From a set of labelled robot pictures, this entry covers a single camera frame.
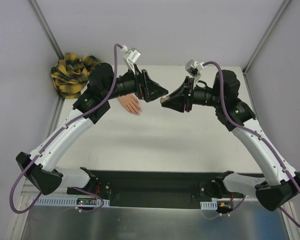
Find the clear nail polish bottle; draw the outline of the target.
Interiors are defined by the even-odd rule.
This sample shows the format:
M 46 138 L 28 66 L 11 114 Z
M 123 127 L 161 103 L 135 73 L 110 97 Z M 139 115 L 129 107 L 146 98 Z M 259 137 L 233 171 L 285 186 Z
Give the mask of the clear nail polish bottle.
M 164 102 L 168 101 L 170 99 L 169 95 L 164 95 L 160 98 L 160 103 L 163 104 Z

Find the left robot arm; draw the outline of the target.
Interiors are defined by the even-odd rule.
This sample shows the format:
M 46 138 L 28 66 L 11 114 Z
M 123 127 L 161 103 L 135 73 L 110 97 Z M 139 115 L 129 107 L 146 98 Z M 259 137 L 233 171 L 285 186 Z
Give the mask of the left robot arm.
M 110 109 L 109 100 L 129 94 L 148 103 L 167 95 L 168 90 L 136 65 L 119 77 L 110 64 L 96 65 L 88 76 L 86 90 L 72 105 L 63 123 L 29 154 L 17 155 L 20 169 L 42 195 L 58 188 L 75 187 L 86 195 L 95 191 L 97 178 L 88 169 L 60 168 L 57 164 L 70 146 Z

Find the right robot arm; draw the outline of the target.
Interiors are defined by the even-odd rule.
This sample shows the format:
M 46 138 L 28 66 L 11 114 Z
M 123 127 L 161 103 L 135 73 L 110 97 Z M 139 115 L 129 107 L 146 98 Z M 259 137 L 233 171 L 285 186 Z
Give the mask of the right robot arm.
M 222 74 L 226 109 L 221 104 L 219 74 L 215 76 L 213 87 L 196 86 L 194 78 L 187 76 L 178 89 L 160 99 L 160 104 L 180 113 L 190 112 L 193 105 L 213 107 L 217 119 L 241 141 L 263 176 L 251 177 L 228 170 L 204 187 L 206 194 L 218 199 L 231 193 L 252 196 L 273 212 L 298 194 L 300 171 L 273 153 L 275 148 L 262 136 L 263 130 L 254 112 L 238 97 L 241 84 L 236 74 L 225 69 Z

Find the mannequin hand with painted nails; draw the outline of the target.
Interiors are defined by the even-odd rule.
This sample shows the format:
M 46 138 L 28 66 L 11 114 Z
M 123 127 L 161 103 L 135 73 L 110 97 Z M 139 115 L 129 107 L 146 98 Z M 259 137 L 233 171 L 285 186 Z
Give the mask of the mannequin hand with painted nails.
M 119 96 L 118 101 L 121 104 L 121 106 L 125 110 L 127 110 L 130 114 L 139 116 L 140 113 L 142 112 L 142 109 L 139 104 L 139 100 L 133 94 Z

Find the yellow plaid shirt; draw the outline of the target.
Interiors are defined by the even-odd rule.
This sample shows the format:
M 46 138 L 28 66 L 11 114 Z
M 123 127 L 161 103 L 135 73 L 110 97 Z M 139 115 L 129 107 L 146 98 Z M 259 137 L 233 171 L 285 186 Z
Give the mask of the yellow plaid shirt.
M 64 59 L 58 60 L 51 68 L 50 76 L 56 93 L 63 99 L 77 99 L 88 84 L 88 77 L 95 66 L 102 61 L 93 55 L 78 55 L 67 52 Z

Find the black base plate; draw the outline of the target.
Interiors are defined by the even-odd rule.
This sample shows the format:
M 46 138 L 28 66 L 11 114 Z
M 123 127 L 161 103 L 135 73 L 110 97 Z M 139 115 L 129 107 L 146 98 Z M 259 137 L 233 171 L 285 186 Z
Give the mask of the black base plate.
M 110 201 L 112 207 L 199 209 L 201 202 L 234 195 L 242 189 L 227 190 L 223 179 L 231 171 L 155 172 L 93 170 L 96 176 L 87 192 Z

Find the aluminium frame post left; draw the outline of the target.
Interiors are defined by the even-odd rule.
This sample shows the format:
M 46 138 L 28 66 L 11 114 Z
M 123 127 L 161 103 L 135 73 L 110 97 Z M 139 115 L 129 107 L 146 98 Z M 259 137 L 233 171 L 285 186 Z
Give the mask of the aluminium frame post left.
M 44 16 L 44 13 L 42 12 L 39 4 L 38 4 L 38 1 L 37 0 L 28 0 L 27 1 L 29 6 L 31 7 L 38 23 L 40 24 L 49 44 L 51 45 L 55 55 L 57 56 L 57 58 L 59 60 L 63 60 L 64 59 L 64 54 Z

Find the aluminium frame post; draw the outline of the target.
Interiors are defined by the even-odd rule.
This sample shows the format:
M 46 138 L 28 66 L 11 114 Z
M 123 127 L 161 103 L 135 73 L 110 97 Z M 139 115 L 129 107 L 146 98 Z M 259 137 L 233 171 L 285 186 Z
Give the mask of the aluminium frame post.
M 55 55 L 57 56 L 57 58 L 59 60 L 63 60 L 64 59 L 64 54 L 44 16 L 44 13 L 42 12 L 39 4 L 38 4 L 38 1 L 37 0 L 28 0 L 27 1 L 29 6 L 31 7 L 38 23 L 40 24 L 49 44 L 51 45 Z
M 274 16 L 272 17 L 271 21 L 269 22 L 265 32 L 263 33 L 262 37 L 260 38 L 258 44 L 256 45 L 252 55 L 248 59 L 245 67 L 242 69 L 242 73 L 244 76 L 247 75 L 247 73 L 250 71 L 251 67 L 257 60 L 258 56 L 262 52 L 263 48 L 265 47 L 267 41 L 272 36 L 272 33 L 274 32 L 275 28 L 279 24 L 280 20 L 284 16 L 284 14 L 287 12 L 288 8 L 290 7 L 293 0 L 283 0 L 281 4 L 279 5 L 279 8 L 275 12 Z

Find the aluminium frame post right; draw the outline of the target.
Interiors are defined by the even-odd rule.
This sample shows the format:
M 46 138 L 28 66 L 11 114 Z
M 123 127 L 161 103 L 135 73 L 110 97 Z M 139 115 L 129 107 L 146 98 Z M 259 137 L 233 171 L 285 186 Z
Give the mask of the aluminium frame post right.
M 260 38 L 258 44 L 256 45 L 252 55 L 248 59 L 245 67 L 242 69 L 242 73 L 244 76 L 247 75 L 247 73 L 250 71 L 251 67 L 257 60 L 258 56 L 262 52 L 263 48 L 265 47 L 267 41 L 272 36 L 272 33 L 274 32 L 275 28 L 279 24 L 280 20 L 284 16 L 284 14 L 287 12 L 288 8 L 290 7 L 293 0 L 283 0 L 281 4 L 279 5 L 279 8 L 275 12 L 274 16 L 272 17 L 271 21 L 269 22 L 265 32 L 263 33 L 262 37 Z

